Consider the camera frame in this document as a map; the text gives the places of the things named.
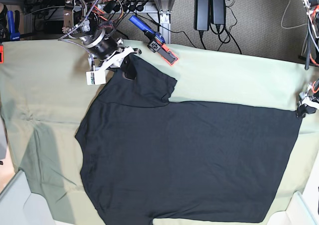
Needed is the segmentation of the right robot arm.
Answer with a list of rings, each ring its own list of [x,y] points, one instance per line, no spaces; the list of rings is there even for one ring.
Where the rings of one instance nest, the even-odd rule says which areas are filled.
[[[125,0],[65,0],[63,36],[60,41],[75,44],[88,54],[88,85],[106,83],[106,70],[120,69],[125,79],[134,80],[137,72],[131,62],[138,48],[124,46],[122,38],[115,37],[117,25],[123,19]]]

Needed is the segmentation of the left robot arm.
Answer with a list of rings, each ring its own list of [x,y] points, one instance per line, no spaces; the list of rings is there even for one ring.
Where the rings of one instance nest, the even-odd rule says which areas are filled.
[[[305,70],[319,66],[319,0],[301,0],[308,17]],[[296,114],[304,118],[319,110],[319,80],[309,82],[306,89],[299,93]]]

